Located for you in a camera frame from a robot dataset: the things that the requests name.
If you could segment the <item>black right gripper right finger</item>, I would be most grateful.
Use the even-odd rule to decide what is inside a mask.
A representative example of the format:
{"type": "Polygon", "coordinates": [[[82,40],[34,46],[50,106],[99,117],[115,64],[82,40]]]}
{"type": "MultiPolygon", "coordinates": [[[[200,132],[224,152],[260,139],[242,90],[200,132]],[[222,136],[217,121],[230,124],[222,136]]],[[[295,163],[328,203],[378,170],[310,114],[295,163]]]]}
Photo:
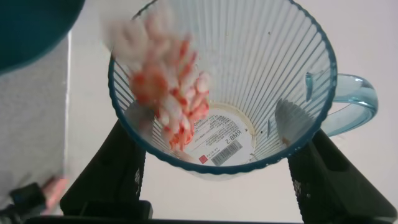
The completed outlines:
{"type": "Polygon", "coordinates": [[[319,130],[288,158],[304,223],[394,223],[397,210],[319,130]]]}

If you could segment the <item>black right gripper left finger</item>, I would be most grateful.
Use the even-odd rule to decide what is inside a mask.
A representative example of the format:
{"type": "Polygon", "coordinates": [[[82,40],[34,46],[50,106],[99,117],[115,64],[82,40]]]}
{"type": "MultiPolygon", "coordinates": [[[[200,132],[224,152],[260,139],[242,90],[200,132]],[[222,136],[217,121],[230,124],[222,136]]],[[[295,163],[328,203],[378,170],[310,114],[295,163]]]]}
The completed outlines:
{"type": "Polygon", "coordinates": [[[151,218],[152,205],[141,200],[146,152],[119,121],[60,201],[64,215],[151,218]]]}

